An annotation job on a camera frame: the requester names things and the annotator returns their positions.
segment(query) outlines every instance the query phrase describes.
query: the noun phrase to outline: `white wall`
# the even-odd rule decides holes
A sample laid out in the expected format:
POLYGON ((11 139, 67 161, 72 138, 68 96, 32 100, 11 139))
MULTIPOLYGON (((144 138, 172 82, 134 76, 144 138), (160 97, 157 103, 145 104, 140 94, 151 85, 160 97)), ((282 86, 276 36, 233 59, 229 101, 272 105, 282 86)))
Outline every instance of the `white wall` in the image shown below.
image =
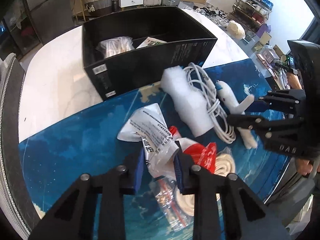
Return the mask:
MULTIPOLYGON (((232 5, 236 0, 207 0, 208 3, 225 12, 232 11, 232 5)), ((277 44, 287 53, 290 49, 287 40, 300 39, 314 16, 304 0, 269 0, 274 6, 269 20, 271 25, 270 45, 277 44)))

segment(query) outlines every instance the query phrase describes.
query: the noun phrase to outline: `desk leg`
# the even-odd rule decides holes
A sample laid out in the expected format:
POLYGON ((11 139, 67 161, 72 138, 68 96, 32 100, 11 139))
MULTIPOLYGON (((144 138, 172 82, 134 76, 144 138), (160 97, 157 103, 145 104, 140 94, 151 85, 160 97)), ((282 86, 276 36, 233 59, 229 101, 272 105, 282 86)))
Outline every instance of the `desk leg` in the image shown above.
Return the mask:
POLYGON ((84 20, 84 22, 86 22, 85 16, 84 16, 84 9, 83 9, 82 0, 80 0, 80 5, 81 5, 81 10, 82 10, 83 20, 84 20))

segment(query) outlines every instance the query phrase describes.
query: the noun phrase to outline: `marble tabletop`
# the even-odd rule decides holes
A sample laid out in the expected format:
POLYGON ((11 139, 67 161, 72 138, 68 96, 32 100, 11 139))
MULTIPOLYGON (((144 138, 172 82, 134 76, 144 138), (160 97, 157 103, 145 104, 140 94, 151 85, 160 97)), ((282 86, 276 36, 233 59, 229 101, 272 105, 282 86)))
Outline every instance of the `marble tabletop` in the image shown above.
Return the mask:
MULTIPOLYGON (((184 9, 217 38, 203 67, 247 59, 243 50, 204 15, 184 9)), ((28 67, 20 99, 19 142, 102 102, 83 69, 82 26, 44 45, 28 67)))

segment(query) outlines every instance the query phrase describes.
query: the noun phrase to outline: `drawer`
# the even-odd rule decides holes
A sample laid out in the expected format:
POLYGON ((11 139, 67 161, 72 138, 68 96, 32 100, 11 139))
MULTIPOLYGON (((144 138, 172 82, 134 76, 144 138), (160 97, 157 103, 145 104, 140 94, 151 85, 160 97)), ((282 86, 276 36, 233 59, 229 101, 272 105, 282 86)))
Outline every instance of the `drawer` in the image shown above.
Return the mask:
POLYGON ((121 0, 120 7, 122 8, 122 7, 139 5, 139 4, 143 4, 143 0, 121 0))

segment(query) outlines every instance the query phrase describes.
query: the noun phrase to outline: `red and white packaging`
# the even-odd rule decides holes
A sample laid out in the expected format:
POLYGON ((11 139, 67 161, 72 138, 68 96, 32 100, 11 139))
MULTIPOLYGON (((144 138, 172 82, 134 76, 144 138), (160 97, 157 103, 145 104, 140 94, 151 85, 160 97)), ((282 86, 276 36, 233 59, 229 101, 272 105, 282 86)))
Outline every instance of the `red and white packaging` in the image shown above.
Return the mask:
POLYGON ((172 133, 173 139, 179 141, 183 153, 191 155, 195 164, 200 165, 214 174, 217 155, 216 143, 209 143, 207 147, 204 147, 202 144, 189 138, 181 138, 175 126, 169 127, 169 131, 172 133))

